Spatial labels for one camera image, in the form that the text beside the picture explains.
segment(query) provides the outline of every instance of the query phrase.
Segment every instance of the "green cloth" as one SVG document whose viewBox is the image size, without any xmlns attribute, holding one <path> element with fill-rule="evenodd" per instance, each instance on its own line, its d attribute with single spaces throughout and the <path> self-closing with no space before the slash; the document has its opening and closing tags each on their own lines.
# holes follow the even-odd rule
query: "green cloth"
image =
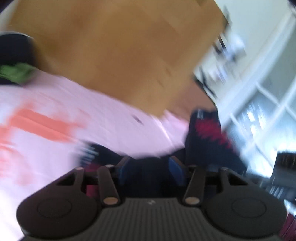
<svg viewBox="0 0 296 241">
<path fill-rule="evenodd" d="M 1 65 L 0 77 L 22 85 L 32 78 L 35 69 L 26 63 L 17 63 L 14 66 Z"/>
</svg>

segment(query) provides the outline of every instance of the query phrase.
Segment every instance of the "orange print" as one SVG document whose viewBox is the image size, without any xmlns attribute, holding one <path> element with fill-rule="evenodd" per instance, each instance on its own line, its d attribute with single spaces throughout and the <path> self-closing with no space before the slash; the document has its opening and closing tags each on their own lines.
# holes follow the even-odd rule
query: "orange print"
<svg viewBox="0 0 296 241">
<path fill-rule="evenodd" d="M 34 111 L 36 104 L 33 100 L 29 100 L 24 101 L 20 107 L 14 110 L 7 119 L 6 124 L 0 125 L 0 177 L 7 177 L 8 169 L 11 167 L 11 161 L 13 160 L 20 171 L 20 174 L 17 175 L 17 183 L 22 185 L 30 183 L 29 164 L 13 148 L 13 143 L 11 143 L 12 135 L 17 129 L 54 142 L 72 142 L 74 141 L 72 133 L 75 129 L 85 126 L 83 122 L 78 120 L 74 122 L 67 121 L 67 111 L 61 108 L 62 103 L 54 101 L 57 103 L 58 111 L 52 118 Z M 89 117 L 84 111 L 79 110 L 79 112 L 79 120 Z"/>
</svg>

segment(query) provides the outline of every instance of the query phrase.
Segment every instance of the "red and navy sock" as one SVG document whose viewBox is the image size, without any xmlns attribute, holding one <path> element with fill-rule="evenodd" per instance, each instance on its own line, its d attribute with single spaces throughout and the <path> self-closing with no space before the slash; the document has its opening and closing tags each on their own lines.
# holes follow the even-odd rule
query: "red and navy sock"
<svg viewBox="0 0 296 241">
<path fill-rule="evenodd" d="M 192 113 L 185 149 L 187 166 L 227 167 L 239 174 L 247 169 L 227 136 L 221 132 L 217 111 L 196 110 Z"/>
</svg>

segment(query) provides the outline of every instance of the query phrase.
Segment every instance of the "circular pad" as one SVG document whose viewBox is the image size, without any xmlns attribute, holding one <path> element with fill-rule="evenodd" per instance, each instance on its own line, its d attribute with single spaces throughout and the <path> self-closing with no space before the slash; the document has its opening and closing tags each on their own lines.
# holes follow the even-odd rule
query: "circular pad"
<svg viewBox="0 0 296 241">
<path fill-rule="evenodd" d="M 40 190 L 17 209 L 25 235 L 42 239 L 71 237 L 87 229 L 97 215 L 97 204 L 81 191 Z"/>
<path fill-rule="evenodd" d="M 217 228 L 242 238 L 278 233 L 287 215 L 278 199 L 250 186 L 232 186 L 218 194 L 209 201 L 206 214 Z"/>
</svg>

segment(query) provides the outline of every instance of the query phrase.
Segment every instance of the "metal rivet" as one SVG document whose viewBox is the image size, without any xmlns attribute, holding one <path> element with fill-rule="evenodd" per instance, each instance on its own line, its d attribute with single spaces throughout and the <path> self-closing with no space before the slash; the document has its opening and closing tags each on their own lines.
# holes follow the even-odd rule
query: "metal rivet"
<svg viewBox="0 0 296 241">
<path fill-rule="evenodd" d="M 106 205 L 115 205 L 118 203 L 118 199 L 116 197 L 106 197 L 103 202 Z"/>
<path fill-rule="evenodd" d="M 188 197 L 185 199 L 185 202 L 188 204 L 188 205 L 197 205 L 200 203 L 200 199 L 197 198 L 197 197 Z"/>
</svg>

